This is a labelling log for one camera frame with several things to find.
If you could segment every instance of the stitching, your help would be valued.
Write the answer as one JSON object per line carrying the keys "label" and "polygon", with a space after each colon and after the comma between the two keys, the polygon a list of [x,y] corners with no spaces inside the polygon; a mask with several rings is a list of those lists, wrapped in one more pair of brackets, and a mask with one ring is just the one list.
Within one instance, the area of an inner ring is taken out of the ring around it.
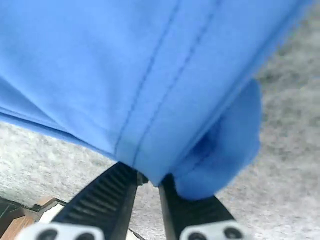
{"label": "stitching", "polygon": [[182,0],[178,0],[175,7],[173,8],[173,11],[169,17],[169,20],[164,28],[164,31],[162,33],[162,35],[160,36],[158,42],[157,42],[157,45],[151,55],[151,58],[150,58],[150,61],[148,63],[148,66],[147,66],[147,69],[142,77],[142,80],[140,81],[139,83],[139,86],[138,86],[138,89],[137,89],[137,92],[135,94],[135,97],[133,99],[133,103],[131,105],[131,108],[126,116],[126,119],[125,119],[125,122],[120,130],[120,133],[119,133],[119,137],[115,143],[115,146],[114,146],[114,155],[116,156],[117,155],[117,151],[118,151],[118,146],[119,146],[119,143],[123,137],[123,134],[124,134],[124,131],[127,127],[127,125],[129,124],[129,121],[131,119],[131,116],[133,114],[133,112],[135,111],[136,107],[137,107],[137,103],[138,103],[138,99],[140,97],[140,94],[142,92],[142,89],[144,88],[144,85],[146,83],[146,81],[148,80],[148,77],[149,75],[151,74],[152,70],[153,70],[153,66],[155,65],[155,62],[156,62],[156,58],[160,52],[160,49],[161,47],[163,46],[163,43],[165,41],[165,38],[166,36],[168,35],[170,29],[171,29],[171,26],[173,25],[173,22],[175,21],[176,19],[176,16],[180,10],[180,5],[181,5],[181,2]]}
{"label": "stitching", "polygon": [[197,167],[199,167],[205,160],[207,160],[212,154],[214,153],[214,149],[211,149],[206,155],[204,155],[196,164],[194,164],[194,166],[190,169],[190,170],[188,170],[188,171],[186,171],[186,172],[184,172],[184,173],[181,173],[181,174],[179,174],[178,176],[175,176],[174,177],[174,179],[180,179],[180,178],[182,178],[183,176],[186,176],[186,175],[188,175],[189,173],[192,173],[194,170],[196,170],[196,168]]}
{"label": "stitching", "polygon": [[[288,21],[292,20],[295,18],[295,14],[297,14],[297,12],[299,12],[299,9],[301,7],[303,7],[303,5],[306,5],[307,3],[309,3],[310,0],[304,0],[304,1],[299,1],[295,7],[293,7],[293,10],[284,17],[284,19],[280,22],[280,24],[276,27],[276,29],[270,34],[269,38],[262,44],[262,46],[256,51],[256,54],[252,57],[251,61],[249,61],[248,65],[244,68],[244,70],[239,74],[238,78],[236,78],[235,83],[233,84],[233,86],[230,88],[231,90],[228,92],[228,94],[226,94],[226,96],[220,101],[219,106],[221,106],[223,103],[228,102],[228,100],[230,100],[230,97],[232,95],[232,90],[236,89],[236,88],[240,88],[243,87],[243,83],[241,81],[239,81],[239,79],[244,78],[244,76],[246,76],[248,74],[248,72],[250,72],[250,69],[252,68],[252,66],[254,66],[254,64],[257,62],[257,60],[259,60],[259,57],[261,57],[261,54],[263,53],[264,49],[266,49],[270,42],[274,39],[276,39],[278,37],[279,34],[281,34],[281,30],[283,30],[283,27],[288,24]],[[181,158],[181,156],[186,152],[187,149],[190,148],[190,145],[192,144],[192,139],[196,138],[200,133],[201,133],[201,129],[203,129],[208,122],[213,118],[213,116],[215,115],[215,113],[217,112],[217,108],[215,108],[213,111],[211,111],[210,117],[208,117],[203,124],[199,127],[197,133],[194,135],[193,138],[191,138],[191,140],[189,141],[189,143],[185,146],[185,148],[183,148],[183,150],[180,152],[180,154],[178,155],[178,159]]]}
{"label": "stitching", "polygon": [[142,143],[144,142],[147,134],[149,133],[152,125],[154,124],[154,122],[155,122],[155,120],[156,120],[156,118],[157,118],[157,116],[158,116],[163,104],[165,103],[165,101],[167,100],[168,96],[170,95],[170,93],[172,92],[174,87],[176,86],[177,82],[181,79],[182,74],[184,73],[184,71],[186,70],[187,66],[189,65],[191,59],[195,55],[197,47],[199,47],[201,45],[202,39],[203,39],[204,35],[208,32],[209,26],[210,26],[210,24],[211,24],[211,22],[212,22],[212,20],[213,20],[213,18],[215,16],[215,11],[214,10],[221,5],[221,2],[222,2],[222,0],[215,1],[214,6],[213,6],[211,12],[208,14],[203,27],[200,29],[200,32],[197,35],[197,37],[195,38],[195,41],[194,41],[193,45],[189,49],[187,57],[185,58],[182,66],[179,68],[176,76],[173,78],[173,81],[172,81],[171,85],[168,87],[168,89],[167,89],[165,95],[163,96],[162,100],[157,105],[156,110],[155,110],[152,118],[149,120],[149,123],[148,123],[145,131],[143,132],[143,135],[142,135],[142,137],[141,137],[141,139],[140,139],[140,141],[138,143],[138,147],[137,147],[137,149],[135,151],[134,158],[133,158],[133,163],[132,163],[133,167],[136,164],[137,156],[138,156],[138,154],[139,154],[139,152],[141,150]]}

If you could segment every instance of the blue shirt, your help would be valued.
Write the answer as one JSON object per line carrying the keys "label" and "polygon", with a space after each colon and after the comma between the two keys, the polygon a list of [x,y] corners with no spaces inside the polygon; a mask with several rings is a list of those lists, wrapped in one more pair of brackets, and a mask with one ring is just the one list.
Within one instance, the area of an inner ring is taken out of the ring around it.
{"label": "blue shirt", "polygon": [[309,2],[2,0],[0,120],[208,197],[256,155],[252,75]]}

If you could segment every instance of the screw hole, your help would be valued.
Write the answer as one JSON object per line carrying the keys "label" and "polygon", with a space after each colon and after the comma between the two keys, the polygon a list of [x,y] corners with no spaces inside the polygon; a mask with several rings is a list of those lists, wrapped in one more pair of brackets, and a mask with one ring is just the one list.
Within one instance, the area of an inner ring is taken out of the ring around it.
{"label": "screw hole", "polygon": [[78,236],[76,240],[95,240],[95,236],[93,236],[91,233],[84,233]]}
{"label": "screw hole", "polygon": [[207,238],[200,232],[194,232],[189,235],[188,240],[207,240]]}
{"label": "screw hole", "polygon": [[224,235],[227,239],[242,239],[243,235],[242,233],[233,227],[228,227],[224,230]]}
{"label": "screw hole", "polygon": [[48,229],[42,232],[36,240],[55,240],[58,232],[54,229]]}

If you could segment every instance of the floor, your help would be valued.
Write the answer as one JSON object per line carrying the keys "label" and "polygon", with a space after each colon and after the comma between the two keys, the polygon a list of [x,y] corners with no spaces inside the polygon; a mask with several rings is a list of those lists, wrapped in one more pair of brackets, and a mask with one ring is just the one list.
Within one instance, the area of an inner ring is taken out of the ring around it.
{"label": "floor", "polygon": [[[257,240],[320,239],[320,7],[257,78],[262,149],[218,196]],[[0,123],[0,196],[25,205],[69,201],[114,162],[88,149]],[[164,240],[158,190],[138,193],[131,227]]]}

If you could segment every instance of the wooden surface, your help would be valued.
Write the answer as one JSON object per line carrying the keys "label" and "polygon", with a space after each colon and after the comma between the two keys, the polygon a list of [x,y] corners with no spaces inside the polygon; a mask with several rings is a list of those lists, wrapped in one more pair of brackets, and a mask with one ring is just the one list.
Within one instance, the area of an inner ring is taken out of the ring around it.
{"label": "wooden surface", "polygon": [[19,217],[12,221],[10,226],[5,231],[4,235],[2,236],[1,240],[14,240],[18,233],[33,224],[35,221],[31,217]]}

